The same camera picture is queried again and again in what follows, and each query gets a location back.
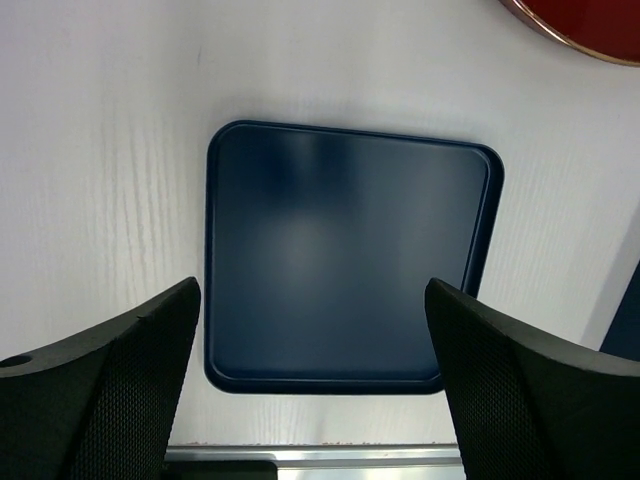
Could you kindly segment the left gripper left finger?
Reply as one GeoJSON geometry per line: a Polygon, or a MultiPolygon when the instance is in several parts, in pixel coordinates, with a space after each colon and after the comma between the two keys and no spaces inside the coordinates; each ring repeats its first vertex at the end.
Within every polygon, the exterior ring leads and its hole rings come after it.
{"type": "Polygon", "coordinates": [[[4,479],[157,479],[201,305],[188,277],[110,320],[1,362],[4,479]]]}

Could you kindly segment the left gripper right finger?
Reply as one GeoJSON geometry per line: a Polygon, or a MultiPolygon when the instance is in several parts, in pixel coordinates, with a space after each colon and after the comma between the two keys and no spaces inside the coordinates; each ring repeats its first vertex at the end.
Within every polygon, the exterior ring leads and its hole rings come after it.
{"type": "Polygon", "coordinates": [[[639,364],[496,311],[442,280],[425,313],[469,479],[636,479],[639,364]]]}

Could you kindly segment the blue tin lid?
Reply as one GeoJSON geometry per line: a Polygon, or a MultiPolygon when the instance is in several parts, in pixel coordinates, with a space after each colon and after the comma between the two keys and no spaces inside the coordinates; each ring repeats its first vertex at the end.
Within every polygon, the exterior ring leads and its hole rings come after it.
{"type": "Polygon", "coordinates": [[[221,127],[206,161],[209,382],[234,394],[439,392],[425,287],[478,293],[504,181],[479,143],[221,127]]]}

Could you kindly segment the blue tin chocolate box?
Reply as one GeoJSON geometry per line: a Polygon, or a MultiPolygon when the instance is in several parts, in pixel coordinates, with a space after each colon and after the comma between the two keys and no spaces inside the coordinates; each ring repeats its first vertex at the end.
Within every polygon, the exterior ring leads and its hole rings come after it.
{"type": "Polygon", "coordinates": [[[640,359],[640,266],[637,266],[600,351],[628,360],[640,359]]]}

